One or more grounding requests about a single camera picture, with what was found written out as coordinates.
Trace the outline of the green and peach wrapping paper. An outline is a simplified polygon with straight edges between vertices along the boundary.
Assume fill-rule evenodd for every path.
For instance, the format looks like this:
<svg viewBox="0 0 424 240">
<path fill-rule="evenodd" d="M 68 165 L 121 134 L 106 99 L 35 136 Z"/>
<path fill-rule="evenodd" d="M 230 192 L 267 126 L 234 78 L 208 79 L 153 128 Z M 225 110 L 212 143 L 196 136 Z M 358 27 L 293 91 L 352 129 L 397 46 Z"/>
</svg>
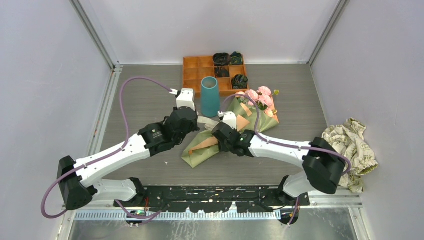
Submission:
<svg viewBox="0 0 424 240">
<path fill-rule="evenodd" d="M 258 130 L 258 132 L 262 133 L 276 127 L 280 123 L 277 115 L 269 117 L 262 110 L 257 112 L 254 106 L 244 105 L 235 98 L 232 99 L 227 110 L 232 111 L 236 115 L 237 130 L 240 133 L 245 130 Z M 258 113 L 259 121 L 257 127 L 255 127 Z M 213 137 L 212 131 L 206 129 L 196 135 L 194 140 L 183 151 L 181 158 L 189 166 L 195 168 L 219 152 L 218 140 Z"/>
</svg>

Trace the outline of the pink flower bunch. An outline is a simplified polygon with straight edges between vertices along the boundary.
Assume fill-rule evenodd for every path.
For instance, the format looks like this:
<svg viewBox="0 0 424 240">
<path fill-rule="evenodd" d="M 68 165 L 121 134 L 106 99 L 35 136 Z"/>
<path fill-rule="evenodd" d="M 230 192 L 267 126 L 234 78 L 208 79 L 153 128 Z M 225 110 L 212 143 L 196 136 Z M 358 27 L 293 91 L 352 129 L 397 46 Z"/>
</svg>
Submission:
<svg viewBox="0 0 424 240">
<path fill-rule="evenodd" d="M 248 96 L 252 99 L 258 108 L 263 111 L 267 116 L 274 118 L 277 115 L 277 110 L 274 105 L 273 97 L 280 93 L 278 89 L 271 90 L 267 86 L 261 86 L 257 90 L 248 89 L 246 91 L 237 92 L 237 100 L 244 105 L 254 106 L 254 103 L 245 98 Z"/>
</svg>

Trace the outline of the cream printed ribbon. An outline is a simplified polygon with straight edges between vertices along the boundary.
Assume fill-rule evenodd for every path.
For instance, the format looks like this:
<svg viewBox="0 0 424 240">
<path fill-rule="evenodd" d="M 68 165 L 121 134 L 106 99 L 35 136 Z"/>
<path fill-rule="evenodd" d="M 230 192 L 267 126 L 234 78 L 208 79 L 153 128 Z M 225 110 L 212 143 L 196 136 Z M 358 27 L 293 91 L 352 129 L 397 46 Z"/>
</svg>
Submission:
<svg viewBox="0 0 424 240">
<path fill-rule="evenodd" d="M 212 131 L 220 122 L 208 117 L 198 116 L 197 125 L 204 126 L 206 130 Z"/>
</svg>

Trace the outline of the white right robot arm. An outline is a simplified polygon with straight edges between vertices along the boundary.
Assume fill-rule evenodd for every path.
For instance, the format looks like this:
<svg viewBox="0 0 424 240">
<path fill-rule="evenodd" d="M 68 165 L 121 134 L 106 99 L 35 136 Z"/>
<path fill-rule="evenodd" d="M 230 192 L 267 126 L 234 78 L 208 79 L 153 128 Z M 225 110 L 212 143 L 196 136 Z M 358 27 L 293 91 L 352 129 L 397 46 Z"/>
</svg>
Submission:
<svg viewBox="0 0 424 240">
<path fill-rule="evenodd" d="M 335 194 L 344 174 L 345 161 L 319 137 L 313 141 L 289 141 L 253 130 L 238 132 L 223 122 L 215 126 L 211 134 L 222 152 L 278 160 L 301 168 L 301 172 L 283 177 L 276 191 L 279 202 L 286 206 L 294 205 L 298 197 L 310 191 Z"/>
</svg>

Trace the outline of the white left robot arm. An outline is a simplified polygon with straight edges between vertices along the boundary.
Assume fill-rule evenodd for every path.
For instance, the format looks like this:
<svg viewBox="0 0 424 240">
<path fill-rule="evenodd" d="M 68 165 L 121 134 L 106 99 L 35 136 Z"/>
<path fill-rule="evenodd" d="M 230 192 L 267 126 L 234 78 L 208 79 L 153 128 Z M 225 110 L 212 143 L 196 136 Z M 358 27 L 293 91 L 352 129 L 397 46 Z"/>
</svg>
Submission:
<svg viewBox="0 0 424 240">
<path fill-rule="evenodd" d="M 136 177 L 110 180 L 104 176 L 139 160 L 148 159 L 180 145 L 187 134 L 196 132 L 198 114 L 189 107 L 175 108 L 162 122 L 151 123 L 131 136 L 125 147 L 116 145 L 77 160 L 59 161 L 57 177 L 66 210 L 80 209 L 90 202 L 117 200 L 124 207 L 146 201 L 146 189 Z"/>
</svg>

